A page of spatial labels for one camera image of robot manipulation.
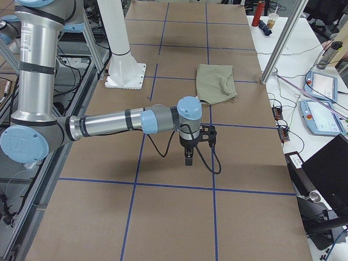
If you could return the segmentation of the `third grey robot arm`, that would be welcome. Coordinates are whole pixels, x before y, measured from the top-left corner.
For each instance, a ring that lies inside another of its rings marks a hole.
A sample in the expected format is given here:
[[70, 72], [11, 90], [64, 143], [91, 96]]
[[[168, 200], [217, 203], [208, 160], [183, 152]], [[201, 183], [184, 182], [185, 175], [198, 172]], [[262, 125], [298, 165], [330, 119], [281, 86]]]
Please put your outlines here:
[[20, 53], [21, 21], [16, 15], [1, 17], [1, 40], [13, 53]]

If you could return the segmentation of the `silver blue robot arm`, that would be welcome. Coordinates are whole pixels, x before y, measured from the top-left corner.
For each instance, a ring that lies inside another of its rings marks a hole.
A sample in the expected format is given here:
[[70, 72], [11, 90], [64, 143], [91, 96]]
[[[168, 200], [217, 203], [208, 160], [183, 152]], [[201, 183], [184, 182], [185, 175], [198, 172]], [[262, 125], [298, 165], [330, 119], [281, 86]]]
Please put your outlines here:
[[1, 149], [11, 160], [30, 164], [46, 158], [58, 148], [92, 136], [141, 131], [145, 135], [178, 132], [185, 163], [191, 165], [192, 150], [202, 134], [202, 105], [196, 97], [183, 97], [171, 107], [154, 105], [136, 109], [87, 115], [89, 90], [78, 90], [79, 99], [64, 116], [53, 112], [59, 35], [83, 33], [97, 75], [108, 69], [108, 88], [139, 90], [146, 65], [131, 54], [120, 1], [98, 1], [109, 44], [107, 59], [88, 21], [83, 1], [17, 1], [15, 14], [21, 23], [18, 65], [18, 104], [10, 114], [10, 126], [1, 134]]

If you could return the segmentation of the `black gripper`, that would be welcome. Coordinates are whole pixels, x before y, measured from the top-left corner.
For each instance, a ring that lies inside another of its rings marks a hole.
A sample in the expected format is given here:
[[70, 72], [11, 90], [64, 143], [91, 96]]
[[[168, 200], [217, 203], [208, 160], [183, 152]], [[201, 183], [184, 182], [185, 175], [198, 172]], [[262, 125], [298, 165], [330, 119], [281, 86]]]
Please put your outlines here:
[[184, 147], [185, 165], [192, 166], [194, 147], [196, 147], [198, 144], [197, 139], [187, 140], [187, 139], [179, 138], [179, 142]]

